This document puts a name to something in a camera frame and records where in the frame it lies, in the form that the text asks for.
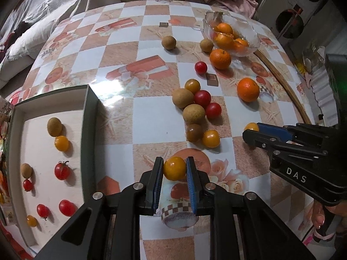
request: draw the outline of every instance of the person's hand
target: person's hand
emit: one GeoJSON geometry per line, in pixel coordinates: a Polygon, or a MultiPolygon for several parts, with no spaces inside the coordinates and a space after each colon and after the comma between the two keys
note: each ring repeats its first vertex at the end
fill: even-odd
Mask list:
{"type": "MultiPolygon", "coordinates": [[[[335,215],[347,217],[347,201],[343,200],[336,206],[326,206],[326,208],[335,215]]],[[[325,216],[323,205],[319,201],[313,202],[311,221],[316,229],[319,229],[324,224],[325,216]]]]}

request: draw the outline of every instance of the metal screw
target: metal screw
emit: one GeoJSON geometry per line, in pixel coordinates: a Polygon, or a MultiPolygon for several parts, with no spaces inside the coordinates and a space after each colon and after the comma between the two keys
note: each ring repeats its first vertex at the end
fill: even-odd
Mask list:
{"type": "Polygon", "coordinates": [[[143,188],[143,184],[142,183],[135,183],[133,185],[133,188],[136,189],[136,190],[140,190],[143,188]]]}
{"type": "Polygon", "coordinates": [[[249,200],[255,200],[257,198],[257,195],[254,192],[248,192],[248,193],[246,193],[246,197],[249,200]]]}
{"type": "Polygon", "coordinates": [[[206,187],[206,189],[208,189],[208,190],[214,190],[214,189],[216,188],[216,184],[214,184],[214,183],[207,183],[207,184],[205,185],[205,187],[206,187]]]}
{"type": "Polygon", "coordinates": [[[102,192],[95,192],[95,193],[93,193],[93,199],[98,200],[98,199],[101,199],[102,196],[103,196],[102,192]]]}

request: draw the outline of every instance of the yellow cherry tomato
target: yellow cherry tomato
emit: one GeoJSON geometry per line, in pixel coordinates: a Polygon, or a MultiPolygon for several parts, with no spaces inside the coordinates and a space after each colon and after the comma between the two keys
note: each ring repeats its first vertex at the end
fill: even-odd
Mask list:
{"type": "Polygon", "coordinates": [[[178,156],[172,156],[164,163],[163,173],[168,180],[177,181],[184,179],[186,172],[186,162],[178,156]]]}
{"type": "Polygon", "coordinates": [[[31,216],[31,215],[27,216],[26,222],[32,228],[34,228],[34,227],[36,227],[38,225],[38,221],[36,220],[36,218],[31,216]]]}
{"type": "Polygon", "coordinates": [[[59,151],[67,151],[69,148],[69,140],[65,136],[58,136],[54,141],[54,145],[59,151]]]}
{"type": "Polygon", "coordinates": [[[208,148],[219,146],[220,138],[216,130],[207,130],[202,136],[202,143],[208,148]]]}
{"type": "Polygon", "coordinates": [[[200,91],[200,83],[196,79],[189,79],[185,85],[184,88],[195,94],[197,91],[200,91]]]}
{"type": "Polygon", "coordinates": [[[245,131],[247,129],[259,132],[259,126],[256,123],[254,123],[254,122],[248,123],[246,125],[246,127],[243,129],[243,131],[245,131]]]}

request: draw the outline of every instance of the black device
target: black device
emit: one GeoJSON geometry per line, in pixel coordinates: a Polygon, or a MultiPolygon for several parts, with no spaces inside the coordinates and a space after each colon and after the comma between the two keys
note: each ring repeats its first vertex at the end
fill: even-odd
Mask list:
{"type": "MultiPolygon", "coordinates": [[[[245,130],[242,137],[247,144],[267,151],[271,172],[324,206],[335,206],[347,199],[346,134],[341,129],[304,123],[257,125],[259,132],[245,130]]],[[[341,217],[323,209],[325,221],[316,232],[325,237],[336,231],[341,217]]]]}
{"type": "MultiPolygon", "coordinates": [[[[139,216],[155,214],[164,161],[157,157],[153,170],[122,192],[97,192],[78,209],[35,257],[35,260],[102,260],[109,242],[110,220],[116,214],[110,259],[136,260],[139,254],[139,216]]],[[[283,221],[257,196],[227,192],[211,183],[205,172],[186,159],[190,203],[197,216],[211,216],[211,260],[239,260],[233,215],[239,219],[244,255],[248,260],[314,260],[283,221]]]]}

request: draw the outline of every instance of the blue gripper pad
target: blue gripper pad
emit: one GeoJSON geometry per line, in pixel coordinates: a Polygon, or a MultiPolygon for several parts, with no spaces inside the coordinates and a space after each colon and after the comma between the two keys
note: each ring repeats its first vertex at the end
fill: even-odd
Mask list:
{"type": "Polygon", "coordinates": [[[259,127],[259,132],[272,136],[274,138],[279,138],[281,142],[285,143],[287,141],[292,141],[293,135],[289,133],[286,129],[274,125],[267,125],[263,123],[257,123],[259,127]]]}
{"type": "Polygon", "coordinates": [[[157,211],[159,207],[159,199],[160,199],[160,191],[161,191],[161,185],[163,182],[163,166],[164,166],[164,160],[161,157],[157,157],[154,166],[153,166],[153,172],[157,173],[157,176],[155,178],[155,184],[153,188],[153,203],[152,203],[152,209],[154,213],[157,211]]]}
{"type": "Polygon", "coordinates": [[[198,203],[198,191],[196,191],[196,185],[194,183],[194,178],[193,178],[193,171],[194,169],[192,169],[192,167],[195,168],[195,163],[194,163],[194,159],[193,159],[193,163],[192,160],[189,159],[189,157],[187,157],[186,159],[186,166],[187,166],[187,184],[188,184],[188,192],[189,192],[189,199],[190,199],[190,206],[192,208],[192,211],[194,214],[196,214],[196,210],[197,210],[197,203],[198,203]]]}

